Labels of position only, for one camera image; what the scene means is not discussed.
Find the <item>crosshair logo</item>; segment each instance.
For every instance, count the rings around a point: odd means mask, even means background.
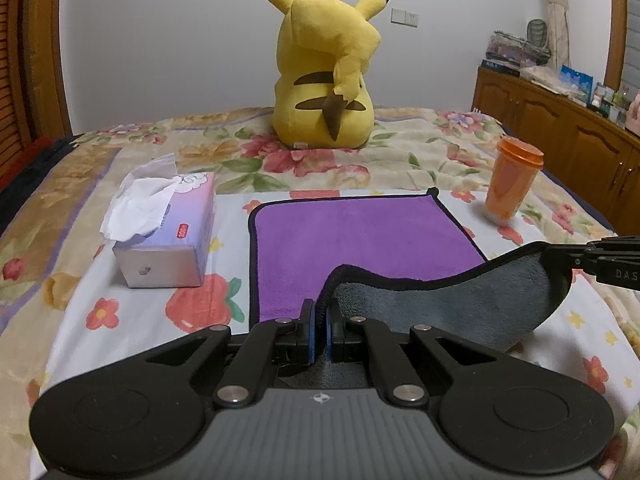
[[[315,394],[313,397],[311,397],[315,402],[319,402],[320,404],[324,404],[325,402],[328,402],[329,400],[333,399],[333,397],[328,396],[326,393],[324,392],[320,392],[319,394]]]

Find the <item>beige curtain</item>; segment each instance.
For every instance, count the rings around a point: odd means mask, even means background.
[[[569,57],[569,0],[547,0],[551,62],[557,68],[571,66]]]

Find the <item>wall socket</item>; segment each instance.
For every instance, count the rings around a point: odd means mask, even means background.
[[[407,12],[402,9],[391,9],[391,23],[399,23],[400,25],[409,25],[409,27],[418,26],[418,14]]]

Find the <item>plush toy head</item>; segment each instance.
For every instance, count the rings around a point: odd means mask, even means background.
[[[380,44],[368,23],[388,0],[269,0],[284,14],[273,127],[294,148],[357,148],[373,129],[362,75]]]

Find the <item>red cloth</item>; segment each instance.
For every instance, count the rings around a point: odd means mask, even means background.
[[[41,152],[46,150],[50,145],[53,144],[53,140],[50,137],[40,137],[33,144],[27,147],[24,150],[18,159],[9,166],[9,169],[5,174],[0,176],[0,191],[2,191],[5,187],[9,185],[9,183],[17,177],[20,172],[26,168],[33,159],[35,159]]]

